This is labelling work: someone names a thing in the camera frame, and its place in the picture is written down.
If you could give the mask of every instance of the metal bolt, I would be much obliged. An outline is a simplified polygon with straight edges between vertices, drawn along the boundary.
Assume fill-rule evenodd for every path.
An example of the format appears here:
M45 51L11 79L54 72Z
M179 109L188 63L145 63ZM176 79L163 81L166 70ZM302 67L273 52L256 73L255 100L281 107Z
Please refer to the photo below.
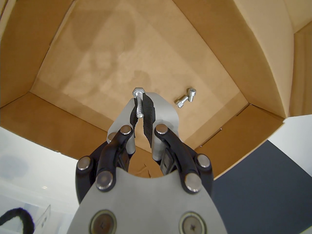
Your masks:
M210 166L210 160L206 155L198 155L197 161L198 164L203 168L208 168Z
M138 118L143 118L143 93L145 93L142 87L136 87L132 94L137 99L137 109L136 109L136 116Z
M115 135L116 135L116 132L112 132L112 133L110 133L110 134L107 136L107 143L108 143L108 144L113 140L113 138L114 138Z
M90 163L91 163L90 157L84 156L84 157L79 159L79 161L77 163L77 168L81 171L86 170L87 168L89 168Z
M91 219L91 234L114 234L117 228L115 215L109 210L101 210L97 212Z
M109 171L102 171L97 175L96 187L103 191L109 188L113 183L113 175Z
M196 173L188 173L185 176L184 183L188 190L197 193L202 189L202 180Z
M181 234L204 234L206 227L202 218L195 212L188 212L182 215L179 223Z
M181 100L177 100L175 104L177 107L181 108L186 100L188 100L188 96L183 96L183 98Z
M189 101L189 102L192 102L194 96L196 95L196 89L195 89L195 88L189 88L189 89L187 90L187 95L188 95L188 101Z
M130 132L131 132L131 127L129 125L123 125L121 128L120 128L120 132L121 134L123 135L128 135Z
M165 124L158 124L155 129L156 132L161 135L166 134L168 131L168 127Z

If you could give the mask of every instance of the bolt thread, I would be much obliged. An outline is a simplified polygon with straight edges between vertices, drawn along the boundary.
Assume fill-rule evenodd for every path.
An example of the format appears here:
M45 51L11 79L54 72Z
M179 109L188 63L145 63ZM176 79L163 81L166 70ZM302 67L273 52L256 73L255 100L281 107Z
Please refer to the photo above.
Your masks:
M136 115L143 114L143 92L137 92L136 99L137 99Z
M188 100L188 96L184 96L184 97L181 99L181 102L184 103L186 100Z

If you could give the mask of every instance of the countersunk screw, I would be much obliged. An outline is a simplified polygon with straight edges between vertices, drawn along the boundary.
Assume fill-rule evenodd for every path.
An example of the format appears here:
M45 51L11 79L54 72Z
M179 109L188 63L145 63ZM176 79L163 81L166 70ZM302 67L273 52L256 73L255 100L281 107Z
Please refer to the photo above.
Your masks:
M175 102L176 106L181 108L186 100L188 100L188 96L183 96L181 100L177 100Z
M137 99L137 110L136 110L136 116L138 118L143 118L143 93L145 93L144 89L142 87L136 87L132 94Z
M195 89L195 88L189 88L189 89L187 90L187 95L188 95L188 101L189 101L189 102L192 102L194 96L196 95L196 89Z

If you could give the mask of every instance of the cardboard box wall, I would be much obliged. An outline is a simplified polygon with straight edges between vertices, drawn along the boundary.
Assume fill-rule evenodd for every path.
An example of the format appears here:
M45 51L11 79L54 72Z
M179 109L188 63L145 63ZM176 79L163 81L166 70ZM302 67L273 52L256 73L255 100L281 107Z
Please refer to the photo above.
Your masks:
M0 20L2 127L80 158L105 141L114 117L131 98L128 89L149 87L147 91L156 91L173 103L187 87L194 86L198 90L194 103L178 111L179 132L192 148L208 140L196 151L210 157L217 176L265 141L285 117L311 113L311 23L306 24L312 12L306 10L305 2L311 5L311 0L105 1L8 0ZM103 27L98 8L104 8L105 17L113 19L105 21L110 28ZM134 27L128 21L131 16ZM131 39L125 37L131 33L107 31L118 29L120 25L114 25L118 20L120 25L128 24L127 29L142 33L136 38L139 45L127 46ZM72 26L76 26L71 33L76 35L75 46L69 35ZM98 35L101 31L106 31L105 35ZM114 39L118 35L123 38L121 46ZM91 101L77 96L81 89L84 93L77 83L92 87L85 75L78 77L76 84L69 79L66 85L59 85L59 76L75 75L75 61L84 65L80 58L90 56L98 44L110 47L110 43L117 51L117 61L124 60L123 67L110 74L121 79L132 70L136 78L129 87L125 83L111 85L117 90L114 99L108 96L111 88L95 89L97 97ZM163 57L149 62L157 58L155 47ZM105 61L101 52L106 48L96 50L96 62ZM172 50L182 57L176 58ZM148 66L161 66L155 73L149 72L149 78L140 72L135 75L132 69L142 58ZM172 68L166 68L168 61ZM179 68L187 74L175 76ZM159 74L164 71L168 76L161 75L161 79ZM94 109L97 106L105 111ZM140 138L136 144L148 150ZM143 149L137 148L130 172L161 176Z

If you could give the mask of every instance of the hex bolt head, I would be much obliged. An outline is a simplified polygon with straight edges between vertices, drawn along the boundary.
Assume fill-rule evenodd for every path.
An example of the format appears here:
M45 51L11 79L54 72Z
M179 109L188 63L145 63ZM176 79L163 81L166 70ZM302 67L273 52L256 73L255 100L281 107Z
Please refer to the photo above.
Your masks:
M84 157L79 159L79 161L77 163L77 168L81 171L86 170L87 168L89 168L90 163L91 163L90 157L84 156Z
M144 90L144 88L142 88L142 87L136 87L136 88L132 91L133 96L136 97L138 92L139 92L139 93L145 93L145 90Z
M196 95L196 89L195 88L189 88L187 90L187 95L188 95L188 101L192 102L194 99L194 96Z
M175 105L181 108L186 100L188 100L188 96L183 96L181 100L176 100Z

